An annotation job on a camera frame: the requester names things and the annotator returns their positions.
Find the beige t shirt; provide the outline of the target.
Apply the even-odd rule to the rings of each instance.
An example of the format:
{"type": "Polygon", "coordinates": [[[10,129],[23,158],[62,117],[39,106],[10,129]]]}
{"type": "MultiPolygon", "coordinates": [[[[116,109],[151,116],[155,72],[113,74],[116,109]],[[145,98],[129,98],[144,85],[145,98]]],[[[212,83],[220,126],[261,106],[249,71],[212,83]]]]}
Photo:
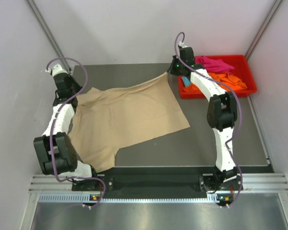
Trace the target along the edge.
{"type": "Polygon", "coordinates": [[[91,88],[77,100],[69,137],[82,162],[97,172],[114,167],[121,148],[190,127],[166,72],[128,88],[91,88]]]}

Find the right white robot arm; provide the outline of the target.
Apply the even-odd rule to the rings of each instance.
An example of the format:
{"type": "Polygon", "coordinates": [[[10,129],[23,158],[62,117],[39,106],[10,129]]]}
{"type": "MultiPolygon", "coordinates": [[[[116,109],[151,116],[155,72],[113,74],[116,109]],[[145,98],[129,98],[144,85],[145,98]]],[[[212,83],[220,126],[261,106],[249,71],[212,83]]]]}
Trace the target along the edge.
{"type": "Polygon", "coordinates": [[[237,178],[237,166],[233,160],[232,138],[238,118],[235,94],[227,92],[199,64],[195,63],[193,49],[183,44],[175,47],[168,72],[175,76],[187,77],[208,100],[207,122],[216,140],[216,172],[210,179],[201,181],[203,189],[216,192],[227,189],[237,178]]]}

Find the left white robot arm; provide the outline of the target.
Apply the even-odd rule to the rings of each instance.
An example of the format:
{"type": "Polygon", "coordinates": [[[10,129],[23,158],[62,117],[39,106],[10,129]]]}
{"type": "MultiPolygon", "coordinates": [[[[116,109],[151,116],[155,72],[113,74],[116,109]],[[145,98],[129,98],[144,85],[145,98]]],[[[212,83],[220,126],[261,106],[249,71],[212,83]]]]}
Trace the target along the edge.
{"type": "Polygon", "coordinates": [[[33,141],[41,171],[44,175],[58,175],[71,182],[73,191],[102,189],[95,169],[82,162],[68,136],[78,105],[75,95],[82,87],[60,64],[47,72],[53,77],[57,89],[48,127],[33,141]]]}

